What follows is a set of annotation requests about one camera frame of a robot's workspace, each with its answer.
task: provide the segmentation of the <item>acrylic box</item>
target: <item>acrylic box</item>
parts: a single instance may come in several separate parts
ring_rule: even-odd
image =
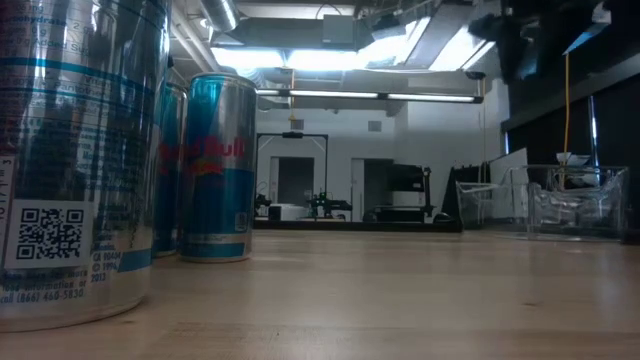
[[[620,240],[626,229],[624,167],[529,165],[502,181],[457,183],[466,230],[540,240]]]

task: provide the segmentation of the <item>fluorescent light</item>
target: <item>fluorescent light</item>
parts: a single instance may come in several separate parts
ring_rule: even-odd
[[[377,93],[349,92],[349,91],[315,91],[315,90],[291,90],[291,96],[304,97],[332,97],[350,99],[376,99]]]
[[[474,102],[473,96],[456,96],[456,95],[429,95],[429,94],[389,94],[389,100],[406,100],[406,101],[439,101],[439,102]]]
[[[485,56],[489,50],[491,50],[494,46],[496,45],[495,41],[485,41],[484,45],[482,45],[482,47],[480,48],[480,50],[478,50],[469,60],[467,60],[466,63],[464,63],[464,65],[462,65],[462,70],[469,70],[473,65],[475,65],[478,60],[482,59],[483,56]]]
[[[400,50],[400,53],[396,55],[396,59],[394,61],[395,65],[405,63],[407,59],[409,59],[409,56],[413,52],[413,49],[415,49],[416,45],[418,45],[418,41],[420,41],[420,38],[427,29],[427,25],[429,25],[430,21],[430,17],[424,17],[418,20],[417,23],[414,21],[407,25],[407,34],[410,35],[405,42],[404,47]]]
[[[343,71],[357,68],[357,59],[353,51],[295,50],[287,66],[296,70]]]
[[[467,26],[463,26],[444,46],[436,60],[431,64],[431,71],[455,71],[460,69],[475,54],[485,41],[469,34]]]
[[[258,89],[256,90],[259,96],[278,96],[280,91],[278,90],[270,90],[270,89]]]
[[[402,101],[430,101],[430,102],[459,102],[473,103],[473,96],[438,95],[438,94],[387,94],[353,91],[324,91],[324,90],[289,90],[289,89],[258,89],[259,96],[294,96],[294,97],[326,97],[344,99],[380,99]]]
[[[216,61],[222,66],[236,69],[271,68],[284,66],[277,50],[250,50],[211,48]]]

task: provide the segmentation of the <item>equipment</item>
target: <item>equipment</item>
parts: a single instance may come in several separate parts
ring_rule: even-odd
[[[269,206],[269,221],[296,221],[307,217],[305,207],[293,204],[273,204]]]
[[[253,208],[254,208],[254,216],[259,216],[258,212],[260,210],[261,207],[266,207],[268,208],[269,206],[271,206],[271,200],[267,199],[267,197],[264,194],[258,194],[256,195],[256,200],[253,202]]]
[[[146,294],[168,5],[0,5],[0,332],[104,318]]]
[[[180,255],[198,262],[246,259],[255,192],[255,85],[229,74],[191,80],[185,137]]]
[[[333,219],[332,211],[351,211],[353,207],[351,204],[346,202],[345,200],[333,200],[327,198],[326,192],[321,192],[320,194],[313,195],[310,200],[307,200],[309,205],[311,205],[311,217],[318,217],[318,208],[322,207],[324,212],[323,217],[325,219]],[[340,219],[344,220],[344,215],[338,215]]]
[[[435,206],[431,205],[429,185],[431,169],[413,165],[394,164],[389,168],[389,191],[424,195],[423,206],[387,206],[378,205],[367,210],[362,216],[363,222],[419,222],[433,215]]]
[[[153,210],[153,245],[156,257],[174,254],[178,243],[181,144],[184,140],[187,110],[187,93],[183,88],[167,84],[164,91],[164,103],[159,124],[161,139],[158,147]]]

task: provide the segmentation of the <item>wooden table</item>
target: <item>wooden table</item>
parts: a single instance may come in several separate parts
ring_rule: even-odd
[[[0,334],[0,359],[639,359],[640,248],[261,231],[252,260],[154,265],[138,308]]]

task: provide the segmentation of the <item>blue can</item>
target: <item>blue can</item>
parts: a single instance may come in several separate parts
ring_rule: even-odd
[[[184,149],[181,258],[246,259],[255,191],[255,85],[229,74],[191,81]]]
[[[180,178],[187,93],[167,84],[159,121],[160,144],[156,160],[153,209],[153,246],[156,257],[176,252],[180,234]]]

